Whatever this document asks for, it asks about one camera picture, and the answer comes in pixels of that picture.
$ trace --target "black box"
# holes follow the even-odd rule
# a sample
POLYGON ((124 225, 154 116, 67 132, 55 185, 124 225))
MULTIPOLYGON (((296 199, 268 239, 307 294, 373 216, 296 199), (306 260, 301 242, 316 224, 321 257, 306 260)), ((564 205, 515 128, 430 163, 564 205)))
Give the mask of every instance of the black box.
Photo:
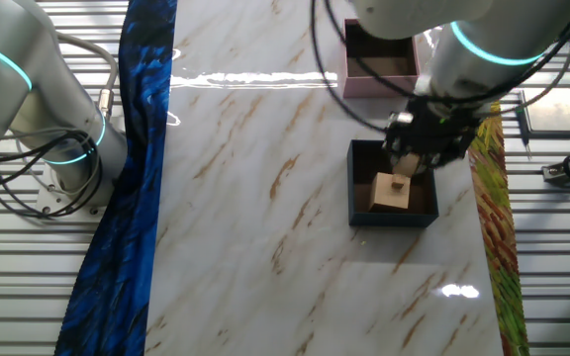
POLYGON ((439 217, 434 173, 411 180, 411 200, 405 212, 368 212, 371 185, 377 173, 392 173, 381 140, 353 139, 348 149, 348 222, 351 226, 428 227, 439 217))

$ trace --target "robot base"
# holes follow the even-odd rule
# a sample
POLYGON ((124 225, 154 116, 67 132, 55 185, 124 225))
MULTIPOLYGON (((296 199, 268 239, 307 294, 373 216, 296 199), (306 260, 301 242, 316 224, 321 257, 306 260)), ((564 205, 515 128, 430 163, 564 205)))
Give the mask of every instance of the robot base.
MULTIPOLYGON (((46 165, 44 170, 44 175, 42 177, 43 181, 49 187, 58 188, 58 182, 55 182, 52 177, 55 174, 52 173, 52 169, 46 165)), ((65 208, 71 202, 71 198, 62 193, 57 193, 46 189, 46 187, 41 186, 39 189, 39 197, 37 198, 36 209, 44 213, 56 212, 60 209, 65 208)), ((54 220, 55 223, 99 223, 105 214, 105 207, 93 207, 85 206, 79 211, 73 213, 66 218, 59 218, 54 220)))

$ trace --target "blue fabric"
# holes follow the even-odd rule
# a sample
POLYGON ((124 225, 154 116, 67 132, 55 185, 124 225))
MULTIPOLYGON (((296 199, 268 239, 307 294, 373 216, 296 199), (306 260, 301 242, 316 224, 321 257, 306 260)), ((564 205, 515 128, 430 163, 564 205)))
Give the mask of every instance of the blue fabric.
POLYGON ((120 44, 129 157, 78 273, 55 355, 143 355, 177 0, 131 0, 120 44))

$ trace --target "open box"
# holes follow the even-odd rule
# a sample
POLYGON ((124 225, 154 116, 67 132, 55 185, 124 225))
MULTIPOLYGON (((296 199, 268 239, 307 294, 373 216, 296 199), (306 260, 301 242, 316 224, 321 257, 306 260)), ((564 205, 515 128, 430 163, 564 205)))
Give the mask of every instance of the open box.
POLYGON ((383 78, 408 92, 415 90, 420 75, 417 45, 414 38, 382 40, 369 35, 357 20, 344 20, 343 34, 347 46, 343 48, 340 87, 344 98, 392 98, 399 95, 375 81, 355 61, 355 56, 383 78))
POLYGON ((411 180, 409 208, 404 212, 369 212, 375 175, 392 173, 381 140, 354 139, 348 149, 348 218, 352 226, 428 227, 439 217, 434 173, 411 180))

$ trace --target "colorful fabric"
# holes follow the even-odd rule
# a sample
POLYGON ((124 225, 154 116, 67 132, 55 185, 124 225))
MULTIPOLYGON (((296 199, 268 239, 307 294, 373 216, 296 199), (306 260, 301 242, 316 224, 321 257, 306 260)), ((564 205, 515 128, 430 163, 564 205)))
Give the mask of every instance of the colorful fabric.
POLYGON ((55 355, 143 355, 177 0, 131 0, 120 43, 129 157, 80 268, 55 355))
MULTIPOLYGON (((494 112, 500 105, 492 107, 494 112)), ((505 356, 528 356, 514 215, 505 168, 501 118, 487 120, 468 150, 474 192, 505 356)))

